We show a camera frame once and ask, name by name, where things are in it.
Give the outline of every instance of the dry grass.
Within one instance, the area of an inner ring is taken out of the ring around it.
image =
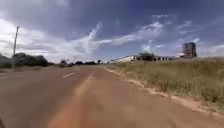
[[[206,58],[169,62],[128,62],[108,65],[146,87],[191,96],[224,111],[224,59]]]

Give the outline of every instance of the white dashed line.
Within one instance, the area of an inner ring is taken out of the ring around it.
[[[75,73],[67,74],[67,75],[63,76],[63,78],[66,78],[66,77],[71,76],[71,75],[74,75],[74,74],[75,74]]]

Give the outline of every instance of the asphalt road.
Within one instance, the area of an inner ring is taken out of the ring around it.
[[[99,67],[1,75],[0,117],[6,128],[224,127]]]

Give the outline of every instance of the utility pole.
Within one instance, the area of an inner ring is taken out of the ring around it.
[[[19,28],[20,28],[20,26],[17,26],[17,28],[16,28],[16,36],[15,36],[14,46],[13,46],[13,54],[12,54],[12,69],[13,70],[15,69],[14,55],[16,53],[16,41],[17,41],[17,36],[18,36]]]

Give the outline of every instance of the white building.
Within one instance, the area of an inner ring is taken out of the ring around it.
[[[134,61],[136,59],[137,59],[136,55],[131,55],[131,56],[125,56],[125,57],[122,57],[122,58],[111,60],[108,63],[130,62],[130,61]]]

